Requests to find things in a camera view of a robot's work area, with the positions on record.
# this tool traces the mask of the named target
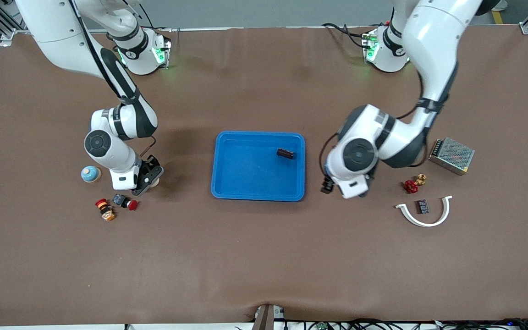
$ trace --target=blue tray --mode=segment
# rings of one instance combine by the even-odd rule
[[[295,153],[276,155],[278,148]],[[223,131],[215,142],[211,193],[237,200],[299,201],[304,138],[299,133]]]

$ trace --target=brown table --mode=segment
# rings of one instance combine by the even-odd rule
[[[90,115],[115,97],[54,67],[30,36],[0,50],[0,325],[247,321],[263,303],[314,320],[528,317],[528,36],[516,25],[467,29],[430,136],[474,148],[471,173],[381,165],[353,200],[319,192],[321,144],[356,106],[407,112],[412,65],[381,73],[325,29],[170,36],[170,69],[134,77],[159,116],[151,153],[165,175],[110,223],[94,205],[115,194],[108,171],[95,184],[79,171],[93,164]],[[304,199],[212,197],[222,130],[301,133]],[[400,182],[418,173],[427,185],[405,194]],[[394,208],[425,198],[428,222],[448,195],[435,228]]]

